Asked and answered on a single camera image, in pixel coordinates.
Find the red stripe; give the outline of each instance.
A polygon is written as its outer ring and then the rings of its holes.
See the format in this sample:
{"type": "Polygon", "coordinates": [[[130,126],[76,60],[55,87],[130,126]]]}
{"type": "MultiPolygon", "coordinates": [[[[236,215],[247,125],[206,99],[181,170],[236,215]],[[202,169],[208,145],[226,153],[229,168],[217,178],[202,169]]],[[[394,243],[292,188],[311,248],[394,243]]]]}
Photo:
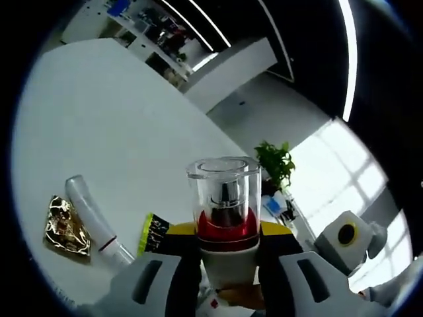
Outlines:
{"type": "Polygon", "coordinates": [[[114,236],[113,238],[111,238],[108,242],[106,242],[106,244],[104,246],[102,246],[101,248],[98,249],[99,252],[102,252],[105,248],[107,248],[109,246],[110,243],[112,243],[113,241],[116,240],[118,236],[114,236]]]}

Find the potted plant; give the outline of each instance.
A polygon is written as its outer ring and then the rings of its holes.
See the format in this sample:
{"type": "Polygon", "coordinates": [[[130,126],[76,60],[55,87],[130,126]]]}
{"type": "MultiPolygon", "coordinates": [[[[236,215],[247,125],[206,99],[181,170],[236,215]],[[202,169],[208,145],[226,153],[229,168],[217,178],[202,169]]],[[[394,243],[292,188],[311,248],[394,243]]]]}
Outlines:
{"type": "Polygon", "coordinates": [[[262,196],[273,196],[276,191],[282,191],[282,186],[290,186],[291,172],[295,170],[295,165],[289,153],[289,143],[285,142],[279,149],[263,141],[254,149],[258,161],[269,175],[269,178],[262,181],[262,196]]]}

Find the clear plastic cup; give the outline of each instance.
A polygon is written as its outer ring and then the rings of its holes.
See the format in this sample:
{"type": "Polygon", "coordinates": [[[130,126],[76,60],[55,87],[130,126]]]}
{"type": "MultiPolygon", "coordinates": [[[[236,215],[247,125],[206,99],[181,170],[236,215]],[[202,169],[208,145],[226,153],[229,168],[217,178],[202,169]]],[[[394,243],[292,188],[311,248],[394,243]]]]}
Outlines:
{"type": "Polygon", "coordinates": [[[202,249],[236,252],[258,244],[261,172],[255,160],[207,158],[192,163],[187,176],[202,249]]]}

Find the gold foil bag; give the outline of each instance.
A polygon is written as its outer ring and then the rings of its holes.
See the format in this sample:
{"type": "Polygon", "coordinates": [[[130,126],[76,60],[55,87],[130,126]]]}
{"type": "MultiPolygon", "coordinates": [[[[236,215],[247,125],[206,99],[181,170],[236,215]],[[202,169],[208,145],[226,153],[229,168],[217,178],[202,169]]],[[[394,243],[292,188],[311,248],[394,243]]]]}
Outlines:
{"type": "Polygon", "coordinates": [[[77,260],[90,262],[90,236],[72,204],[53,196],[48,206],[44,241],[53,251],[77,260]]]}

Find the white tube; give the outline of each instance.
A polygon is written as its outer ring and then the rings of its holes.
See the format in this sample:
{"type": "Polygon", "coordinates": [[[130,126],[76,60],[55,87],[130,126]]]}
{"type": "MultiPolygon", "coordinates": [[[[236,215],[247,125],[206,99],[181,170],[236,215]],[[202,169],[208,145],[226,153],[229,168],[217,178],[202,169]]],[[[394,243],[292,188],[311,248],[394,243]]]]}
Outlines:
{"type": "Polygon", "coordinates": [[[78,216],[87,228],[91,238],[98,246],[98,251],[109,264],[122,268],[134,261],[134,256],[117,240],[116,233],[107,223],[100,208],[91,197],[82,175],[66,180],[65,191],[78,216]]]}

